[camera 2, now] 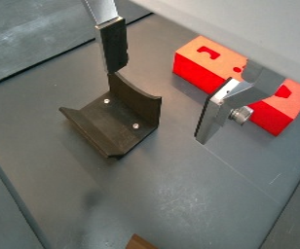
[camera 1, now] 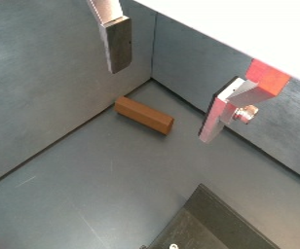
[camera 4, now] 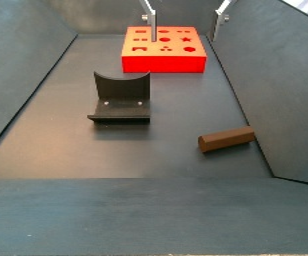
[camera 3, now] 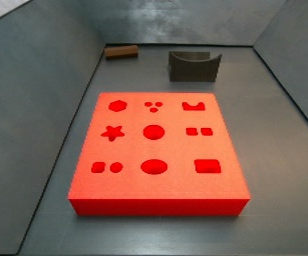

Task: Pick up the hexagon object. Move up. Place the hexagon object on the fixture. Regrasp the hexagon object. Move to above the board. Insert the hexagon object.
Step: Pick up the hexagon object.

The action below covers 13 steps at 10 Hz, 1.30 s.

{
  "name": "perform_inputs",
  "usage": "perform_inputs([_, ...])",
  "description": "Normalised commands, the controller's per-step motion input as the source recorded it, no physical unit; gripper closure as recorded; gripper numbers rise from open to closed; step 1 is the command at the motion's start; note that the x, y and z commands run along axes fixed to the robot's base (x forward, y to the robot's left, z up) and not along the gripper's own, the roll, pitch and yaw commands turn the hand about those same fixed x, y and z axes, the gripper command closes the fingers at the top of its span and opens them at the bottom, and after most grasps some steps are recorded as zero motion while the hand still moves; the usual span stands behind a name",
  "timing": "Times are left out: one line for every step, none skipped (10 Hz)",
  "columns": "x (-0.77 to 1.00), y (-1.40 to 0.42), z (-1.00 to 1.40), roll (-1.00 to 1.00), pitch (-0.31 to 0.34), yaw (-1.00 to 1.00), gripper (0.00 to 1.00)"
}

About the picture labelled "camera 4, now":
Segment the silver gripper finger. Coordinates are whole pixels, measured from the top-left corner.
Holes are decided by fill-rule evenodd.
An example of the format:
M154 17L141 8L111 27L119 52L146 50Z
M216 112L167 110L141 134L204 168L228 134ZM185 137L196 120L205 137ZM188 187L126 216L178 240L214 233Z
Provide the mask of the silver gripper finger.
M236 2L237 0L224 0L224 2L221 3L221 6L214 11L216 16L214 16L214 23L213 23L212 32L210 32L212 41L216 41L217 35L220 32L220 27L229 20L228 10L230 9L230 7Z
M151 28L151 41L157 41L157 11L153 9L149 0L139 0L141 6L145 10L142 20L147 22Z

